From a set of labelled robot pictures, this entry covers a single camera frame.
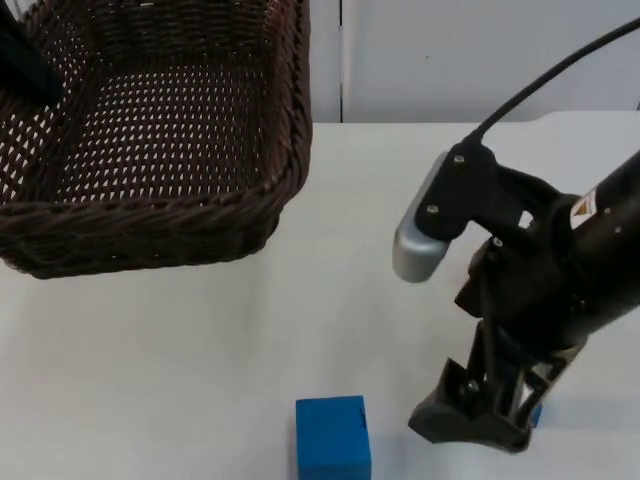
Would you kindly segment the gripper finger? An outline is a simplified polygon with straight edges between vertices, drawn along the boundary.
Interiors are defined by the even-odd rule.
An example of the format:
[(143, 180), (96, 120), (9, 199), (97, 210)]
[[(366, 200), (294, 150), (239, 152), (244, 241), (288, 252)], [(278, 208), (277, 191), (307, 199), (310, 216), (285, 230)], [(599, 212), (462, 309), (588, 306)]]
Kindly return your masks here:
[(14, 18), (1, 19), (1, 82), (39, 104), (55, 104), (63, 83)]
[(529, 447), (531, 420), (520, 413), (523, 381), (472, 347), (468, 363), (449, 359), (434, 390), (412, 411), (408, 426), (433, 444), (471, 443), (508, 453)]
[(525, 397), (515, 416), (518, 427), (527, 430), (537, 427), (546, 397), (580, 352), (580, 345), (546, 352), (542, 356), (534, 357), (525, 367), (523, 376)]

